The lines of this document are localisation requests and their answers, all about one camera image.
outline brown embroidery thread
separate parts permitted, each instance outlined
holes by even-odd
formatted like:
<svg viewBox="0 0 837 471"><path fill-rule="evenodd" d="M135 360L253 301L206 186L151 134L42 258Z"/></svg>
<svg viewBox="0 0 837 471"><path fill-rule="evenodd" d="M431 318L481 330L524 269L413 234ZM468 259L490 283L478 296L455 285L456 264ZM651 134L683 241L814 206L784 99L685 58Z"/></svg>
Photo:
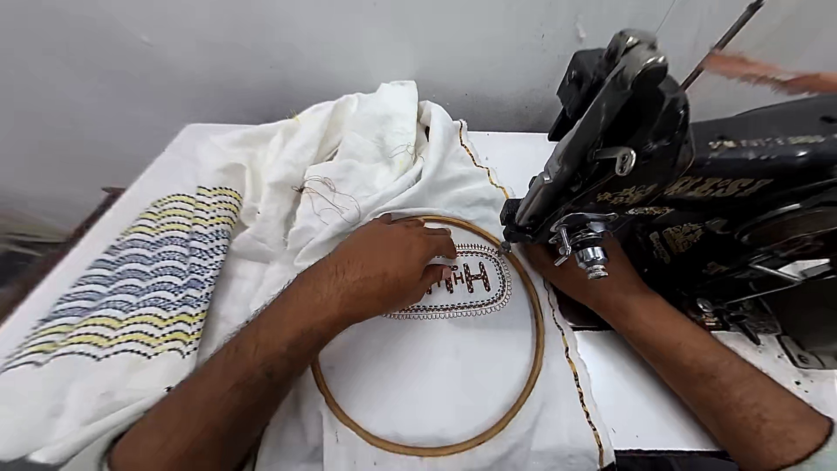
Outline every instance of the brown embroidery thread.
<svg viewBox="0 0 837 471"><path fill-rule="evenodd" d="M508 265L504 262L500 252L493 247L483 246L481 244L457 244L456 252L460 256L481 256L491 261L491 265L496 270L500 286L496 287L490 298L470 302L432 304L429 306L414 304L413 306L407 306L396 313L386 314L383 317L407 320L436 320L482 316L503 309L511 298L512 286L511 272L509 271ZM464 263L462 270L460 270L459 266L453 266L451 267L451 271L453 272L451 277L444 280L448 293L453 293L454 286L458 286L460 284L465 285L467 289L469 286L469 279L470 293L474 292L474 281L482 281L483 287L487 288L486 292L491 292L491 285L488 281L488 273L485 269L485 264L482 265L480 274L471 274L470 269L466 272Z"/></svg>
<svg viewBox="0 0 837 471"><path fill-rule="evenodd" d="M473 154L473 153L471 153L470 149L468 149L468 146L466 146L466 145L465 145L465 141L463 141L463 140L462 140L462 126L463 126L463 125L464 125L464 123L462 122L462 120L460 120L460 146L462 146L462 148L463 148L463 149L465 149L465 151L466 151L466 152L468 153L468 155L471 157L471 162L473 162L473 163L474 163L474 165L475 165L477 168L482 168L483 170L485 170L485 173L486 173L486 174L488 174L488 182L489 182L490 184L492 184L492 185L496 186L496 187L497 187L497 188L499 188L500 190L502 190L503 194L506 196L506 199L509 199L509 193L506 191L506 189L505 189L505 188L503 188L503 187L501 187L500 185L498 185L498 184L494 183L494 179L491 177L491 169L490 169L490 168L488 168L488 167L484 167L484 166L482 166L482 165L479 165L479 164L476 162L476 157L474 157L474 154Z"/></svg>
<svg viewBox="0 0 837 471"><path fill-rule="evenodd" d="M587 419L587 424L590 426L590 429L593 430L593 438L596 439L596 446L598 447L598 468L604 468L604 445L602 445L602 438L598 435L598 429L596 428L596 424L593 423L593 419L590 417L590 410L587 409L587 402L584 401L584 390L581 388L581 380L578 378L578 370L576 370L575 362L570 357L570 344L567 342L567 336L564 333L564 328L561 327L561 324L558 323L558 319L555 318L555 305L552 304L552 294L550 293L550 287L547 283L547 279L543 278L543 287L547 290L547 301L549 301L549 308L552 310L552 321L555 323L555 327L558 327L558 330L561 332L561 341L564 344L564 358L567 359L567 363L570 365L570 370L573 371L573 380L576 384L576 391L578 391L578 402L581 403L581 409L584 411L584 418Z"/></svg>

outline hand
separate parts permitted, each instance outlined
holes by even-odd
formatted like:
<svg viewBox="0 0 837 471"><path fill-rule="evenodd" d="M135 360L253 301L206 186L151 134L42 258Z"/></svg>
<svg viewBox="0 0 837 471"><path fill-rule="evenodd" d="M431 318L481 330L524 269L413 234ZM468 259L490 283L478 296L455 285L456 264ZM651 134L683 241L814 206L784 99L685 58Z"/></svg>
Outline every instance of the hand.
<svg viewBox="0 0 837 471"><path fill-rule="evenodd" d="M450 230L383 215L352 232L298 281L327 300L345 328L420 301L430 285L450 277L447 266L427 264L435 256L456 258Z"/></svg>
<svg viewBox="0 0 837 471"><path fill-rule="evenodd" d="M556 267L554 261L558 254L554 246L528 244L524 252L532 266L555 287L607 318L624 310L635 299L654 293L639 277L616 239L606 237L603 247L608 253L608 276L599 280L589 280L574 256Z"/></svg>

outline wooden embroidery hoop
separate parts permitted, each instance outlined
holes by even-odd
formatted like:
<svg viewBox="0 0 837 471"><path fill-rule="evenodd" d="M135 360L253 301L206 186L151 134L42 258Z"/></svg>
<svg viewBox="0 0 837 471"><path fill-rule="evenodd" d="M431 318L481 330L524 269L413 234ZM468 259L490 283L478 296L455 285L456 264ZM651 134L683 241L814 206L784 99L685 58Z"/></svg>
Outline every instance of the wooden embroidery hoop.
<svg viewBox="0 0 837 471"><path fill-rule="evenodd" d="M484 239L491 242L498 250L500 249L500 241L498 241L494 236L485 232L481 228L467 223L463 220L457 220L454 218L449 218L445 216L433 216L433 215L426 215L426 216L414 216L410 218L404 218L405 220L413 220L413 219L421 219L425 222L436 222L442 224L453 225L455 227L459 227L460 229L467 230L468 232L472 232L477 234L478 236L483 237ZM469 438L463 442L454 443L451 445L444 445L443 447L416 447L413 445L403 445L401 443L390 442L389 440L385 440L380 438L376 435L371 434L369 431L361 427L357 424L357 422L353 421L351 417L349 417L343 409L337 404L334 396L331 394L331 391L328 389L328 385L326 384L326 378L322 374L322 370L320 368L320 359L319 357L314 358L314 362L311 363L311 373L314 375L314 382L316 383L317 388L320 390L323 398L326 400L326 405L331 412L337 417L343 425L348 427L350 430L355 432L360 438L364 441L369 443L370 445L381 448L382 450L386 450L390 453L399 453L404 455L411 455L411 456L422 456L422 457L439 457L439 456L448 456L455 453L462 453L466 450L470 450L475 448L482 443L485 443L492 439L497 433L500 433L501 430L506 428L511 422L511 419L517 415L517 413L523 407L523 404L526 402L526 399L529 398L531 394L531 390L535 387L535 383L537 382L537 377L541 373L541 367L543 365L543 348L544 348L544 328L543 328L543 314L541 312L541 304L537 298L537 292L535 291L535 285L532 284L531 279L529 278L529 274L526 272L526 268L517 260L517 257L513 253L506 254L506 259L512 264L512 266L517 270L517 274L520 276L521 280L523 281L523 286L526 288L526 295L529 297L529 303L531 304L531 315L535 321L535 354L532 358L531 369L529 371L529 377L526 378L526 384L523 386L523 390L521 391L520 395L517 397L515 402L511 405L509 410L503 414L503 417L500 418L497 423L489 427L484 432L480 433L476 437Z"/></svg>

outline brown thread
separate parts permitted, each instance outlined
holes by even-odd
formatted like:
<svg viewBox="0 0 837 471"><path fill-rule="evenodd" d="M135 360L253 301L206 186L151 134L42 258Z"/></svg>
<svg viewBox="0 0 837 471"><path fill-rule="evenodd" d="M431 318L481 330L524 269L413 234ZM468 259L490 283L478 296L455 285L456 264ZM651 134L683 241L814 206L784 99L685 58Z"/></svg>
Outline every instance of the brown thread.
<svg viewBox="0 0 837 471"><path fill-rule="evenodd" d="M412 158L413 163L416 163L416 147L413 144L401 144L400 146L396 146L393 151L389 153L387 158L396 158L403 153L407 153L407 155Z"/></svg>
<svg viewBox="0 0 837 471"><path fill-rule="evenodd" d="M555 327L558 327L558 330L561 331L561 341L564 343L564 357L567 358L570 370L573 371L573 380L576 383L576 390L578 391L578 401L581 402L581 409L584 411L584 418L587 419L587 424L593 430L593 437L596 439L596 446L598 447L598 468L601 469L604 468L604 445L602 445L602 438L598 435L596 424L593 423L593 419L590 417L590 411L587 409L587 403L584 401L584 390L581 388L581 381L578 379L578 370L576 370L575 362L572 358L570 358L570 344L567 342L567 336L564 333L564 328L561 327L561 324L558 323L558 319L555 318L555 306L552 304L550 287L546 278L543 279L543 287L547 290L547 301L549 302L549 308L552 310L552 321L555 323Z"/></svg>
<svg viewBox="0 0 837 471"><path fill-rule="evenodd" d="M329 191L331 191L333 193L333 196L331 197L331 199L328 199L328 197L326 197L324 194L322 194L319 191L317 191L316 189L313 189L312 187L308 186L307 184L309 182L316 182L318 184L321 184L321 185L325 186ZM308 177L307 179L303 180L302 181L302 186L292 186L290 188L293 189L297 193L308 194L310 196L311 212L313 212L316 215L316 217L320 219L320 222L322 222L323 224L326 224L326 221L322 219L321 213L322 213L322 211L325 211L325 210L332 210L332 211L336 212L337 215L340 216L340 219L346 221L349 224L357 224L361 220L361 205L357 202L355 197L351 196L350 194L346 194L346 193L342 193L341 191L337 191L337 187L334 185L334 182L331 179L329 179L328 177L321 177L319 175L314 175L312 177ZM320 196L321 198L323 198L332 207L331 208L326 207L326 208L323 208L322 210L317 211L316 208L314 207L314 196L313 196L313 194L316 194L316 195ZM351 199L352 203L353 203L353 207L352 208L347 208L346 206L341 206L341 205L335 203L334 197L339 195L339 194L341 194L343 196L346 196L348 199ZM357 220L348 220L345 217L343 217L343 215L349 210L357 211Z"/></svg>
<svg viewBox="0 0 837 471"><path fill-rule="evenodd" d="M473 162L473 163L474 163L474 165L475 165L477 168L482 168L483 170L485 170L485 173L487 173L487 174L488 174L488 181L489 181L489 183L491 183L492 185L494 185L494 186L496 186L497 188L499 188L499 189L503 192L503 194L505 195L506 199L509 199L509 193L506 191L506 189L505 189L505 188L503 188L503 187L501 187L500 185L498 185L498 184L494 183L494 179L491 177L491 169L490 169L490 168L488 168L488 167L484 167L484 166L482 166L482 165L479 165L479 164L476 162L476 158L474 157L474 154L473 154L473 153L471 153L470 149L468 149L468 146L466 146L466 145L465 145L465 141L463 141L463 140L462 140L462 126L463 126L463 124L464 124L464 122L463 122L462 120L460 120L460 146L462 146L462 148L463 148L463 149L465 149L465 151L466 151L466 152L468 153L468 155L471 157L471 162Z"/></svg>

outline sewing machine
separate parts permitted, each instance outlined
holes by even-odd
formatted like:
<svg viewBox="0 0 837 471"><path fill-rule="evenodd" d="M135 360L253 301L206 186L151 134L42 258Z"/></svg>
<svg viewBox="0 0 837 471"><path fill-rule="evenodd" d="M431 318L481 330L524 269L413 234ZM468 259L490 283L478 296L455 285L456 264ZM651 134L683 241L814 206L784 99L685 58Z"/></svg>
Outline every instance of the sewing machine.
<svg viewBox="0 0 837 471"><path fill-rule="evenodd" d="M667 72L654 36L636 30L573 56L549 132L558 144L525 197L506 201L504 247L553 244L556 265L599 279L612 233L707 329L757 344L781 334L796 366L837 368L837 96L690 123Z"/></svg>

